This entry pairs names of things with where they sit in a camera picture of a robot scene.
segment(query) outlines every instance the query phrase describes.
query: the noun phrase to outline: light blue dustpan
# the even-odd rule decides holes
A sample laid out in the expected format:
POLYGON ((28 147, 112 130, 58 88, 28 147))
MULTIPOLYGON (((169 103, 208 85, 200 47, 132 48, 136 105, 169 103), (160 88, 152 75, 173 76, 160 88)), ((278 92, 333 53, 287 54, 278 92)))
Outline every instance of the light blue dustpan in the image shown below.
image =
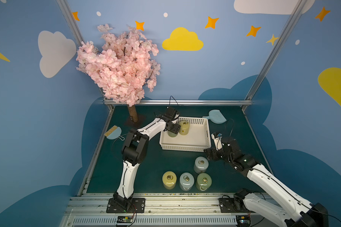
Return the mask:
POLYGON ((222 124, 226 121, 226 118, 219 110, 211 110, 208 112, 208 116, 203 117, 211 120, 215 124, 222 124))

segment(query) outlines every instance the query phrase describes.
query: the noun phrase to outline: plastic basket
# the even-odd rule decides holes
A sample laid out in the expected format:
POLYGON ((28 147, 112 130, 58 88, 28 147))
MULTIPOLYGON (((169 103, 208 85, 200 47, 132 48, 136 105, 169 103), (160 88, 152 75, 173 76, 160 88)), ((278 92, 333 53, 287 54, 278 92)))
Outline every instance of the plastic basket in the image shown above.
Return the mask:
POLYGON ((211 147, 210 130, 206 118, 179 117, 176 123, 181 120, 189 122, 188 134, 177 134, 176 137, 170 137, 168 131, 161 131, 159 144, 163 150, 203 152, 204 149, 211 147))

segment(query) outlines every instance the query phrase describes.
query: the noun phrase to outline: vent grille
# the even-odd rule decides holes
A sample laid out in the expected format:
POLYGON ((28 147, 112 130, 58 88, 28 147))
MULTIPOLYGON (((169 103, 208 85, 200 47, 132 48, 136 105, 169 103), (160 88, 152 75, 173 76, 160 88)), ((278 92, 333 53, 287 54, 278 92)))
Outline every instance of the vent grille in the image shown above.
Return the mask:
MULTIPOLYGON (((114 226, 116 217, 104 216, 76 216, 72 226, 114 226)), ((190 216, 156 216, 156 217, 137 217, 137 225, 236 225, 236 216, 234 215, 192 215, 190 216)))

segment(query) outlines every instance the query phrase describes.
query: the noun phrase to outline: tree base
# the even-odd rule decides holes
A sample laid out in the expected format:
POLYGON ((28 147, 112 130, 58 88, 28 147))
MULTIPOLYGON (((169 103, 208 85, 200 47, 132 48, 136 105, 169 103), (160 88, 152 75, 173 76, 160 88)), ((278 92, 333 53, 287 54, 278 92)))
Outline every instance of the tree base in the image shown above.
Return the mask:
POLYGON ((139 129, 141 127, 141 125, 143 124, 143 122, 145 121, 146 116, 145 115, 138 115, 138 121, 137 122, 133 122, 131 117, 128 116, 124 125, 125 126, 130 126, 132 128, 135 129, 139 129))

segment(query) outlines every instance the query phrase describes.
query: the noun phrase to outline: robotic arm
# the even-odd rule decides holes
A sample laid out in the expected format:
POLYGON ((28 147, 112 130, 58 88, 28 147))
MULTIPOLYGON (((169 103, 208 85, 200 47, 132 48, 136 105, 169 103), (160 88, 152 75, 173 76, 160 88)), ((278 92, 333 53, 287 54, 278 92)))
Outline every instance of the robotic arm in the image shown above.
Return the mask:
POLYGON ((321 204, 313 205, 273 176, 251 155, 242 154, 235 139, 222 137, 220 133, 214 133, 211 137, 216 148, 204 150, 208 160, 222 159, 229 163, 235 170, 259 185, 282 207, 259 199, 251 191, 242 189, 234 195, 234 207, 237 210, 254 211, 280 227, 328 226, 328 217, 324 215, 327 210, 321 204))
MULTIPOLYGON (((116 204, 123 211, 129 211, 133 204, 134 180, 140 163, 146 156, 151 138, 161 131, 178 133, 176 124, 180 113, 167 107, 165 114, 158 115, 150 124, 130 130, 122 148, 123 173, 120 186, 110 199, 109 204, 116 204)), ((258 184, 282 207, 259 199, 254 193, 242 189, 234 195, 234 207, 259 213, 280 227, 328 227, 327 210, 321 204, 313 205, 297 195, 273 176, 251 155, 243 154, 236 140, 222 137, 221 133, 211 135, 216 148, 205 149, 208 160, 224 160, 242 175, 258 184)))
POLYGON ((123 149, 123 174, 120 186, 114 193, 114 202, 124 211, 128 211, 133 204, 134 181, 140 163, 146 156, 148 143, 151 138, 161 131, 171 131, 178 134, 180 125, 176 124, 179 112, 167 107, 165 114, 158 115, 150 124, 135 130, 131 129, 124 141, 123 149))

